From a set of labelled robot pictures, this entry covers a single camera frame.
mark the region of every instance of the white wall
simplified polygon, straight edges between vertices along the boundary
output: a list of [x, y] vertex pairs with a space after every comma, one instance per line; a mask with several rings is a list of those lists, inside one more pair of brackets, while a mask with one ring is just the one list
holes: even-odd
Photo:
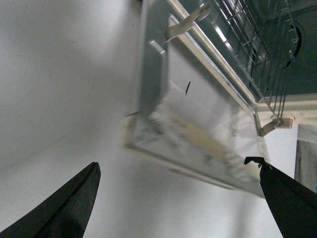
[[[0, 3], [0, 230], [97, 161], [87, 238], [281, 237], [265, 200], [173, 174], [122, 147], [141, 4]], [[267, 136], [272, 164], [290, 175], [296, 135]]]

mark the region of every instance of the dishwasher door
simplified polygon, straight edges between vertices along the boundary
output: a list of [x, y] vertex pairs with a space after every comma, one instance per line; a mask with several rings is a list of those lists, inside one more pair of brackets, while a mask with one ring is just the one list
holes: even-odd
[[267, 158], [252, 108], [191, 32], [168, 39], [181, 20], [167, 0], [143, 2], [126, 146], [173, 172], [263, 197], [258, 167], [243, 165], [246, 156]]

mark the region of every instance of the wire rack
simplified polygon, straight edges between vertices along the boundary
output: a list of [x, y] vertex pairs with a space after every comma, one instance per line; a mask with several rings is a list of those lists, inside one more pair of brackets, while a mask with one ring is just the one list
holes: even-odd
[[209, 0], [208, 3], [211, 6], [208, 24], [240, 67], [242, 81], [258, 102], [267, 104], [275, 118], [282, 118], [289, 72], [299, 47], [288, 1]]

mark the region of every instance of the white surface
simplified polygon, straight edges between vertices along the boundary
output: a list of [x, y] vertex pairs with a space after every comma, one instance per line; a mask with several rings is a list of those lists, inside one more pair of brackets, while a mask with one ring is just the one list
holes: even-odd
[[[140, 12], [137, 0], [1, 1], [0, 230], [97, 161], [86, 238], [281, 237], [265, 200], [122, 148]], [[288, 173], [296, 132], [267, 140]]]

